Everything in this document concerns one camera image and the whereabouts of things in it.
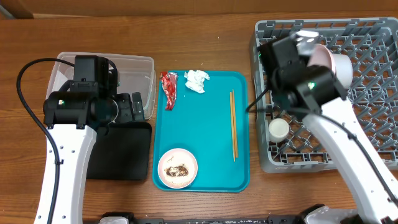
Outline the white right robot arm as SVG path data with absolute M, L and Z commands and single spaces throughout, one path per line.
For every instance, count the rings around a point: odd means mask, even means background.
M 304 221 L 397 223 L 397 179 L 363 131 L 333 54 L 318 44 L 318 37 L 318 32 L 300 30 L 257 47 L 266 90 L 326 149 L 357 207 L 352 215 L 333 210 L 325 218 L 314 210 Z

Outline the grey round bowl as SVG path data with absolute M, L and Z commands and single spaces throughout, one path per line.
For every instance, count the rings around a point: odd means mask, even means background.
M 289 135 L 290 126 L 286 120 L 281 118 L 273 119 L 269 123 L 269 140 L 271 142 L 282 142 Z

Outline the white round plate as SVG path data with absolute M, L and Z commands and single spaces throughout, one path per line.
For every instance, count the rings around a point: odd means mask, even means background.
M 307 66 L 319 65 L 328 67 L 336 74 L 336 63 L 333 54 L 322 44 L 315 44 L 314 51 L 310 57 Z

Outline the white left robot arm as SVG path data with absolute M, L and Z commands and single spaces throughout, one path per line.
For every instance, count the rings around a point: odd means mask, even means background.
M 144 121 L 131 77 L 144 57 L 63 52 L 44 102 L 47 157 L 36 223 L 82 223 L 90 155 L 99 128 Z

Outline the white cup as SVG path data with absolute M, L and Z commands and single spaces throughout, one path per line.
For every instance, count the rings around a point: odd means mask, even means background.
M 345 89 L 350 88 L 353 81 L 353 66 L 350 58 L 344 54 L 332 54 L 335 62 L 335 75 Z

